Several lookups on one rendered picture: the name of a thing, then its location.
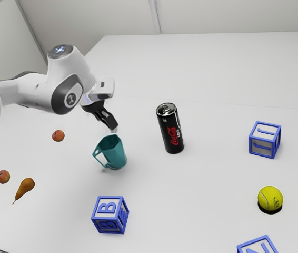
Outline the blue letter block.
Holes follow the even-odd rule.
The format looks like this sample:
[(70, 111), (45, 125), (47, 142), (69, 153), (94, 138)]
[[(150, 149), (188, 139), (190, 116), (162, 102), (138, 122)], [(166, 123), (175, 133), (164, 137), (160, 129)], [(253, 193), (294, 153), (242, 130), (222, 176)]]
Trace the blue letter block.
[(282, 127), (256, 121), (249, 134), (249, 153), (274, 159), (281, 143)]
[(91, 221), (99, 233), (124, 234), (129, 212), (123, 196), (98, 196)]
[(279, 253), (268, 235), (239, 244), (236, 249), (237, 253)]

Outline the black soda can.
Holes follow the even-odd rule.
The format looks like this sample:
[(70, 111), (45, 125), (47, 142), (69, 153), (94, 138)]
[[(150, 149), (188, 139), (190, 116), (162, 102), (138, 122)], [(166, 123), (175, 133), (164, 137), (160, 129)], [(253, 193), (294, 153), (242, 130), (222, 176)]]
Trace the black soda can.
[(170, 154), (182, 152), (184, 149), (184, 141), (176, 105), (169, 102), (160, 104), (156, 108), (156, 116), (165, 150)]

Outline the yellow tennis ball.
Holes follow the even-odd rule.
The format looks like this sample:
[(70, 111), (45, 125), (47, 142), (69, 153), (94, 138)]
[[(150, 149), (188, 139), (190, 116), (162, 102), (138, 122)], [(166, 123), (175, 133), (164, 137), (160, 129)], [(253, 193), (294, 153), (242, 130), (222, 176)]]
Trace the yellow tennis ball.
[(283, 205), (283, 195), (274, 186), (263, 187), (257, 195), (259, 206), (266, 211), (276, 211)]

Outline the teal faceted mug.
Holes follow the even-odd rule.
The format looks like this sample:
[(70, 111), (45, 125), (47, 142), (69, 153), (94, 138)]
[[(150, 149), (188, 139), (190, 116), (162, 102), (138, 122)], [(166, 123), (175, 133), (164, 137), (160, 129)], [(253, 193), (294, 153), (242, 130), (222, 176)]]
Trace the teal faceted mug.
[(92, 156), (106, 169), (118, 170), (127, 162), (123, 142), (117, 134), (105, 136), (96, 146)]

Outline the red apple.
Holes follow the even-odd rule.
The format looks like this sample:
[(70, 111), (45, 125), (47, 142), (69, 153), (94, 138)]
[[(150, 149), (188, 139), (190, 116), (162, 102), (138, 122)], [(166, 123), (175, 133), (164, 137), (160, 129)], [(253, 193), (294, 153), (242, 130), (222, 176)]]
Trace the red apple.
[(7, 170), (0, 171), (0, 184), (8, 183), (10, 180), (10, 173)]

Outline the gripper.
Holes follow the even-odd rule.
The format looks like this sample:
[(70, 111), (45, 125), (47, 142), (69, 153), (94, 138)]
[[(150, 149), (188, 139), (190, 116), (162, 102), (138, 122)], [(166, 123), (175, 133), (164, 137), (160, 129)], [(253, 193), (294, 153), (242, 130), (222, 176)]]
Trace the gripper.
[(104, 123), (111, 132), (117, 132), (118, 122), (112, 115), (104, 108), (104, 100), (93, 102), (89, 105), (82, 105), (81, 108), (96, 117), (97, 120)]

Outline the small orange peach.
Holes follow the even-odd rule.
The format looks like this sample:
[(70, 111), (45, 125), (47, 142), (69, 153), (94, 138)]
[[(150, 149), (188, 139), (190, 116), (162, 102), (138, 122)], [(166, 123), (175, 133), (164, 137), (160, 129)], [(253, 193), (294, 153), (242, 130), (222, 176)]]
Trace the small orange peach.
[(65, 138), (65, 134), (62, 130), (56, 130), (52, 134), (52, 140), (55, 142), (61, 142)]

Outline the brown pear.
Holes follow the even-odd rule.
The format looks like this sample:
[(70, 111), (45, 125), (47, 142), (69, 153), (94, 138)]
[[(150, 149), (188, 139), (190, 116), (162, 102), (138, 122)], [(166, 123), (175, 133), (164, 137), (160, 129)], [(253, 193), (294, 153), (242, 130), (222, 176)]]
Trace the brown pear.
[(15, 194), (15, 200), (13, 204), (15, 203), (15, 201), (20, 199), (25, 193), (31, 191), (34, 187), (35, 187), (35, 182), (32, 178), (25, 178), (24, 180), (22, 180)]

